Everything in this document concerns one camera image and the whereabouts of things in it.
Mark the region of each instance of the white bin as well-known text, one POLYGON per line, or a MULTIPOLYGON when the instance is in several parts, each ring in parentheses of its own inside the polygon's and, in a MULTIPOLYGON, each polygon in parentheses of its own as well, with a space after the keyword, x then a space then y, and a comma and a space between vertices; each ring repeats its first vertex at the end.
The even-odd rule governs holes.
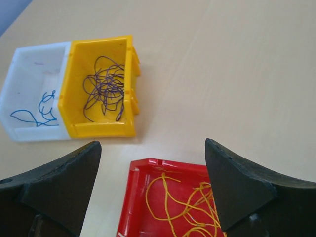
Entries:
POLYGON ((16 49, 0 96, 0 120, 13 141, 70 139, 57 106, 70 47, 64 42, 16 49), (54 98, 47 96, 53 91, 54 98))

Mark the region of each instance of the blue string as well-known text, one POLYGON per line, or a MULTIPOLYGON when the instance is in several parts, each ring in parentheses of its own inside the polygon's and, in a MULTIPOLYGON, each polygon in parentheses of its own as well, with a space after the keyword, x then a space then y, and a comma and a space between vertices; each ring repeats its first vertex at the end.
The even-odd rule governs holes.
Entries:
POLYGON ((47 92, 44 93, 44 95, 42 96, 42 99, 39 103, 39 106, 38 106, 38 110, 42 116, 42 118, 44 120, 46 120, 45 122, 39 122, 36 120, 36 118, 34 117, 34 115, 28 111, 28 110, 16 110, 14 112, 12 112, 10 114, 11 117, 13 118, 16 118, 17 120, 19 121, 22 121, 22 122, 29 122, 29 123, 35 123, 36 124, 36 127, 39 127, 39 126, 42 126, 42 125, 45 125, 45 126, 58 126, 58 124, 51 124, 51 122, 53 121, 57 121, 57 118, 53 115, 52 113, 52 110, 53 108, 50 107, 49 111, 47 113, 44 112, 44 109, 45 109, 45 103, 47 103, 48 101, 50 101, 51 99, 54 99, 55 98, 55 90, 52 91, 52 94, 47 94, 47 92), (31 116, 32 119, 30 120, 24 120, 24 119, 21 119, 21 118, 18 118, 15 114, 20 114, 20 113, 27 113, 31 116))

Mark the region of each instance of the yellow string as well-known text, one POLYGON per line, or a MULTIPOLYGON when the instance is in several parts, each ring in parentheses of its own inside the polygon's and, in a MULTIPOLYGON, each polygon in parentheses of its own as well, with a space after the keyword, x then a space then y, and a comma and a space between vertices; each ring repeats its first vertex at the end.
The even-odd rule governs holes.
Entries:
POLYGON ((168 185, 167 185, 167 179, 169 180, 172 180, 172 181, 175 181, 175 182, 178 182, 180 183, 181 181, 180 180, 177 180, 177 179, 174 179, 174 178, 171 178, 171 177, 167 177, 165 175, 165 173, 162 173, 161 177, 158 177, 154 180, 152 180, 147 189, 146 189, 146 193, 145 193, 145 200, 146 200, 146 205, 147 205, 147 208, 149 210, 149 212, 151 213, 152 217, 156 220, 159 220, 159 221, 168 221, 169 225, 170 225, 170 228, 171 228, 171 231, 172 231, 172 234, 173 234, 173 237, 177 237, 177 234, 174 230, 174 226, 172 224, 172 221, 179 218, 179 217, 184 217, 184 219, 190 224, 192 225, 193 227, 191 229, 189 229, 182 237, 189 237, 189 234, 192 233, 192 232, 198 232, 200 234, 202 234, 204 237, 217 237, 217 233, 218 233, 218 230, 217 228, 220 228, 220 224, 219 224, 219 219, 218 219, 218 215, 217 215, 217 210, 216 210, 216 206, 215 206, 215 201, 214 201, 214 198, 213 198, 213 192, 212 192, 212 189, 211 189, 211 185, 207 182, 201 182, 199 187, 198 188, 194 188, 193 192, 190 194, 188 200, 186 203, 184 202, 181 202, 181 201, 178 201, 176 200, 169 192, 168 190, 168 185), (167 215, 167 218, 159 218, 159 217, 156 217, 153 213, 153 211, 151 210, 150 208, 150 205, 149 205, 149 202, 148 202, 148 192, 152 186, 152 184, 154 182, 156 182, 157 180, 159 179, 162 179, 162 183, 163 183, 163 186, 164 186, 164 189, 165 189, 165 197, 164 197, 164 209, 165 209, 165 212, 166 212, 166 215, 167 215), (210 189, 207 193, 204 193, 204 189, 210 189), (197 200, 195 202, 195 204, 191 205, 190 202, 193 198, 193 196, 200 192, 202 197, 197 200), (173 216, 171 217, 170 214, 169 214, 169 211, 168 211, 168 198, 171 198, 171 200, 173 200, 175 203, 177 204, 180 204, 180 205, 183 205, 185 208, 184 210, 176 215, 176 216, 173 216), (213 207, 210 205, 210 200, 212 200, 213 202, 213 205, 214 205, 214 209, 213 207), (206 210, 202 209, 202 208, 199 208, 198 206, 201 205, 202 203, 206 202, 207 206, 208 206, 208 209, 210 211, 210 213, 208 213, 206 210), (192 209, 194 210, 198 210, 198 211, 201 211, 203 213, 205 213, 208 217, 210 217, 212 220, 213 220, 213 224, 212 223, 201 223, 201 222, 198 222, 196 221, 193 216, 189 213, 192 209), (214 229, 215 229, 215 233, 214 234, 211 234, 205 227, 206 226, 213 226, 214 229))

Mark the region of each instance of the yellow bin tab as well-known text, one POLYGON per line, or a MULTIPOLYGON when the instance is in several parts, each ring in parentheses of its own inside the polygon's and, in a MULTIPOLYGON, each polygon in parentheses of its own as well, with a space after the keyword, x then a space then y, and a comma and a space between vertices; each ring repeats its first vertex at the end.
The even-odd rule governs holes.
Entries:
MULTIPOLYGON (((72 138, 85 137, 131 137, 135 136, 134 115, 139 113, 136 97, 136 78, 141 74, 139 59, 132 44, 131 35, 105 39, 73 41, 65 77, 59 96, 58 108, 66 129, 72 138), (83 88, 87 75, 95 73, 95 62, 100 56, 106 56, 118 64, 124 64, 124 111, 119 121, 117 111, 106 111, 103 114, 98 101, 85 111, 83 108, 88 100, 83 88)), ((100 60, 98 68, 109 68, 109 60, 100 60)))

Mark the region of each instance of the beige table surface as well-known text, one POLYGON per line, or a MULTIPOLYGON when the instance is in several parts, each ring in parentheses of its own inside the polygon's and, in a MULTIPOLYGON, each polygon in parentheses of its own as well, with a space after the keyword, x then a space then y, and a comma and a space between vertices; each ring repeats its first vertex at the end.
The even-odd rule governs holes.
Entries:
MULTIPOLYGON (((0 38, 15 48, 134 35, 142 76, 137 137, 99 139, 82 237, 115 236, 131 160, 204 164, 213 138, 278 172, 316 181, 316 1, 33 0, 0 38)), ((91 139, 15 144, 0 127, 0 179, 91 139)))

